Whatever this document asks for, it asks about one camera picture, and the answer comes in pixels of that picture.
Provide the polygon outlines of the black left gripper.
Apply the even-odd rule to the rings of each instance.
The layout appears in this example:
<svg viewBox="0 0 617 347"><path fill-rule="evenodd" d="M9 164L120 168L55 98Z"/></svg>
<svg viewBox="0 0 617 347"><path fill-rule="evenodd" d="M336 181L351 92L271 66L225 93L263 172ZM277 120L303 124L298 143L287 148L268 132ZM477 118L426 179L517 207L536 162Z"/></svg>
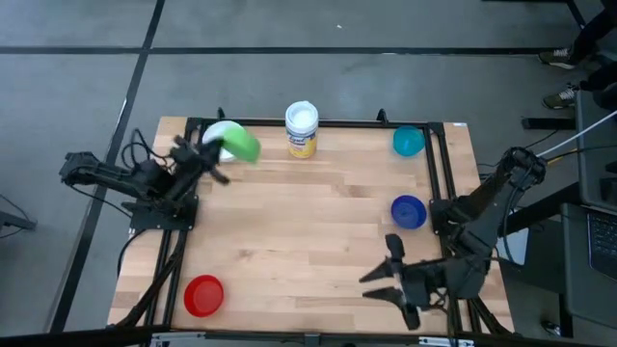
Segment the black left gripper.
<svg viewBox="0 0 617 347"><path fill-rule="evenodd" d="M192 144L180 136L174 136L170 156L174 160L173 176L201 176L208 173L215 181L228 185L230 179L218 170L220 152L224 149L223 138L214 138L206 144Z"/></svg>

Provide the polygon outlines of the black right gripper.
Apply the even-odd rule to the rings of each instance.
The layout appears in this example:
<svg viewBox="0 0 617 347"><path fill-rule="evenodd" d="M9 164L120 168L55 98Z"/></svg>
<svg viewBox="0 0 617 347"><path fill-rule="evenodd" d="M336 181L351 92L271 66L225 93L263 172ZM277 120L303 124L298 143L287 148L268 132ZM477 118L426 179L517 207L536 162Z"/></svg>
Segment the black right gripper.
<svg viewBox="0 0 617 347"><path fill-rule="evenodd" d="M445 287L446 259L405 264L403 262L405 251L401 238L397 234L387 234L386 244L390 257L386 257L373 270L362 276L359 282L395 277L398 279L398 286L365 291L362 296L395 305L400 310L406 327L410 331L417 330L420 326L418 311L438 306L431 303L430 297L440 287Z"/></svg>

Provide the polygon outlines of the blue plastic bowl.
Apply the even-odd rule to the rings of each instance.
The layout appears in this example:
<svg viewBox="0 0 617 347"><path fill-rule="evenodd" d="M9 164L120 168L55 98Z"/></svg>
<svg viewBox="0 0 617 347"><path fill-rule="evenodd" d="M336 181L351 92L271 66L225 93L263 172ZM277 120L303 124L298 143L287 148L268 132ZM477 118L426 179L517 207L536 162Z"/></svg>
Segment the blue plastic bowl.
<svg viewBox="0 0 617 347"><path fill-rule="evenodd" d="M390 207L390 215L399 227L406 229L420 228L427 220L425 205L411 195L402 195L394 199Z"/></svg>

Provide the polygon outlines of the teal plastic bowl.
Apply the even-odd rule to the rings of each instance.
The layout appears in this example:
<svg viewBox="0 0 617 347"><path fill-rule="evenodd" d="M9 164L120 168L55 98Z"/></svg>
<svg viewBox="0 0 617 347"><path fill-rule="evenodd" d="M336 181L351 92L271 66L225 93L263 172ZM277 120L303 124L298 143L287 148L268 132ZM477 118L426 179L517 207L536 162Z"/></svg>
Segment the teal plastic bowl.
<svg viewBox="0 0 617 347"><path fill-rule="evenodd" d="M393 132L392 147L402 157L413 157L424 149L425 137L414 126L401 126Z"/></svg>

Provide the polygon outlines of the white plastic bowl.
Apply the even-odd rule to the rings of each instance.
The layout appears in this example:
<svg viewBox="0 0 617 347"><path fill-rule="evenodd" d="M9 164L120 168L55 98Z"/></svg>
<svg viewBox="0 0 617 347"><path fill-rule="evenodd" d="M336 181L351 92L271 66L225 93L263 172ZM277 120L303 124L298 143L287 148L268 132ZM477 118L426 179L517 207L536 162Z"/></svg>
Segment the white plastic bowl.
<svg viewBox="0 0 617 347"><path fill-rule="evenodd" d="M225 131L231 128L241 128L241 125L231 120L220 120L207 127L203 135L201 136L201 142L206 144L211 140L221 138ZM222 148L220 152L221 162L233 162L236 157L228 150Z"/></svg>

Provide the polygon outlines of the white yellow wipes canister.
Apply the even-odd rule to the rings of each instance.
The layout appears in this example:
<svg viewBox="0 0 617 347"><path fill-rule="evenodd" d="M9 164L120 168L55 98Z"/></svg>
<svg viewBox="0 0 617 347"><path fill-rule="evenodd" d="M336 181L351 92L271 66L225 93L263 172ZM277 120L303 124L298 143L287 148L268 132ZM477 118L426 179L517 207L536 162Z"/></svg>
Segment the white yellow wipes canister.
<svg viewBox="0 0 617 347"><path fill-rule="evenodd" d="M285 111L285 131L289 152L297 158L311 157L317 147L319 114L309 101L296 101Z"/></svg>

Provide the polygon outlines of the red plastic bowl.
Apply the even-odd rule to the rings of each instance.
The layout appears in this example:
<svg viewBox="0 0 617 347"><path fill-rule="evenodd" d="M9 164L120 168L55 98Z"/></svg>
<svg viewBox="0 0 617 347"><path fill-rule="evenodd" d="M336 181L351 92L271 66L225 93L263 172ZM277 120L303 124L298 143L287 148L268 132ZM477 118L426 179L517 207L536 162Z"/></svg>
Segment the red plastic bowl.
<svg viewBox="0 0 617 347"><path fill-rule="evenodd" d="M196 317L214 314L225 299L222 283L212 275L192 279L185 288L183 303L186 310Z"/></svg>

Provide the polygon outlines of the black slanted support beam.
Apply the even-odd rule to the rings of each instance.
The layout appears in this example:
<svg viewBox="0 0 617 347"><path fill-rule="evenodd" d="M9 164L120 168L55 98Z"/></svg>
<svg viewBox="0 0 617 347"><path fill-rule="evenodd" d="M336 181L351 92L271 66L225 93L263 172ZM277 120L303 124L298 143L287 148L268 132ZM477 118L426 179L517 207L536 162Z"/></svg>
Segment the black slanted support beam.
<svg viewBox="0 0 617 347"><path fill-rule="evenodd" d="M509 235L557 215L564 203L581 204L578 182L510 214L506 220L505 234Z"/></svg>

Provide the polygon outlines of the black stand foot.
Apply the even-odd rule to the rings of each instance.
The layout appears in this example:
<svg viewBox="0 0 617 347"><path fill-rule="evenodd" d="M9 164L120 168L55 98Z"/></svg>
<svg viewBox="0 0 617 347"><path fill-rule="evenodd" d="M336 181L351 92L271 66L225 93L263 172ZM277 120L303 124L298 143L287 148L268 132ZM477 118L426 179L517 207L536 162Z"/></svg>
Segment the black stand foot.
<svg viewBox="0 0 617 347"><path fill-rule="evenodd" d="M0 209L0 239L14 236L23 230L34 230L36 228L37 223L21 207L2 194L0 194L0 200L3 200L20 213L20 216L16 216Z"/></svg>

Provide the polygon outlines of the black laptop keyboard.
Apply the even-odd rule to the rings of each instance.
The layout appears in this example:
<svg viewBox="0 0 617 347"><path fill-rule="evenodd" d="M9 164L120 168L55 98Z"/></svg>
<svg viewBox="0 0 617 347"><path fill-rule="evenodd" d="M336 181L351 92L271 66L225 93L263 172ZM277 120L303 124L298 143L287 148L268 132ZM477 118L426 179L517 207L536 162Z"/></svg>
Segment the black laptop keyboard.
<svg viewBox="0 0 617 347"><path fill-rule="evenodd" d="M617 216L588 212L587 234L590 267L617 280Z"/></svg>

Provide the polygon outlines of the black floor bar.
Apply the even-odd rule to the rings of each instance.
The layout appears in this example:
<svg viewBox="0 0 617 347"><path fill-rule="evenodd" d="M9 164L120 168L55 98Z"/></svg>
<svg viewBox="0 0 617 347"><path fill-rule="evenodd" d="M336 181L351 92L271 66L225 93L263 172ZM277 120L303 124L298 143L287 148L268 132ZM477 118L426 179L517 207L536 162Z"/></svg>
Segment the black floor bar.
<svg viewBox="0 0 617 347"><path fill-rule="evenodd" d="M523 118L523 129L527 130L575 130L577 128L574 119L565 118Z"/></svg>

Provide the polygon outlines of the grey metal cart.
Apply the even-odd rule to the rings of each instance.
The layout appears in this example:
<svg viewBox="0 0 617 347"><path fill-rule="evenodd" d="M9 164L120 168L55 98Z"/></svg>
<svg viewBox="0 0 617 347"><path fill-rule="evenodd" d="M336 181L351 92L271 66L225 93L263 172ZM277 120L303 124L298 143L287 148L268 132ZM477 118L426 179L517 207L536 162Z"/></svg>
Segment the grey metal cart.
<svg viewBox="0 0 617 347"><path fill-rule="evenodd" d="M617 198L605 200L601 181L617 178L606 166L617 162L617 115L601 108L595 95L577 95L579 201L561 207L564 231L565 307L572 316L617 330L617 280L591 266L587 219L590 213L617 218Z"/></svg>

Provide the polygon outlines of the person's shoe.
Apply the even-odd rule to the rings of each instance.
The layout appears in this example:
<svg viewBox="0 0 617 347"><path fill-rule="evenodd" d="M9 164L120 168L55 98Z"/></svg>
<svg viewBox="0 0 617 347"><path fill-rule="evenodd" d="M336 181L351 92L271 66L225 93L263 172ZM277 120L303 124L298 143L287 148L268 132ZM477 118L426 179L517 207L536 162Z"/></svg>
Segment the person's shoe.
<svg viewBox="0 0 617 347"><path fill-rule="evenodd" d="M551 110L560 110L573 107L576 103L579 86L569 84L565 90L550 94L542 99L542 104Z"/></svg>
<svg viewBox="0 0 617 347"><path fill-rule="evenodd" d="M544 51L538 54L538 59L544 65L573 69L577 62L572 58L571 50L568 47Z"/></svg>

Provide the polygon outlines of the person's leg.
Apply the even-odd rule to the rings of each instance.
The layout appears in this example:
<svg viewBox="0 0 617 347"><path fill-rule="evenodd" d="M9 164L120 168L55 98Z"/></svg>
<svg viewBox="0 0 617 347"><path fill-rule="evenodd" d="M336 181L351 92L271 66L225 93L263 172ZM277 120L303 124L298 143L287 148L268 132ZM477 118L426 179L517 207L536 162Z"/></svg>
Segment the person's leg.
<svg viewBox="0 0 617 347"><path fill-rule="evenodd" d="M582 91L591 93L599 107L617 110L617 61L594 71L578 86Z"/></svg>
<svg viewBox="0 0 617 347"><path fill-rule="evenodd" d="M604 9L589 21L575 39L570 59L576 63L594 52L596 43L617 28L617 0L601 0Z"/></svg>

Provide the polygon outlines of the black rail with silver brackets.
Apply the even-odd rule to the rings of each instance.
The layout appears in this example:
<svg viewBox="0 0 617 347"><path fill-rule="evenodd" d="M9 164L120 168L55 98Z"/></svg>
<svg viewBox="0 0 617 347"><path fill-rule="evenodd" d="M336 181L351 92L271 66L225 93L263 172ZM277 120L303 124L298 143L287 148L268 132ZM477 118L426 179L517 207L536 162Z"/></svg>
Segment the black rail with silver brackets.
<svg viewBox="0 0 617 347"><path fill-rule="evenodd" d="M107 327L97 330L0 337L0 347L126 347L181 339L278 341L318 347L326 343L384 343L433 347L605 347L589 343L463 332L430 334L333 334L171 330L167 326Z"/></svg>

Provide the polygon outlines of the black aluminium table frame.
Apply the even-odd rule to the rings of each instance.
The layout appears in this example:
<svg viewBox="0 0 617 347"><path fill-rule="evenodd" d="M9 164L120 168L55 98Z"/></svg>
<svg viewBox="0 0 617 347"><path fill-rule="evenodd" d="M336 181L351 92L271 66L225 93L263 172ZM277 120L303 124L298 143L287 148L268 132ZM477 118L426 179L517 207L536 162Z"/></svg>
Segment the black aluminium table frame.
<svg viewBox="0 0 617 347"><path fill-rule="evenodd" d="M366 299L359 279L387 252L389 209L470 192L478 182L468 128L423 123L428 147L412 158L391 147L395 123L324 120L308 159L287 148L282 120L246 120L262 145L255 164L226 163L228 185L204 176L182 262L147 321L175 330L406 334L398 309ZM201 275L223 285L221 307L191 315L185 288Z"/></svg>

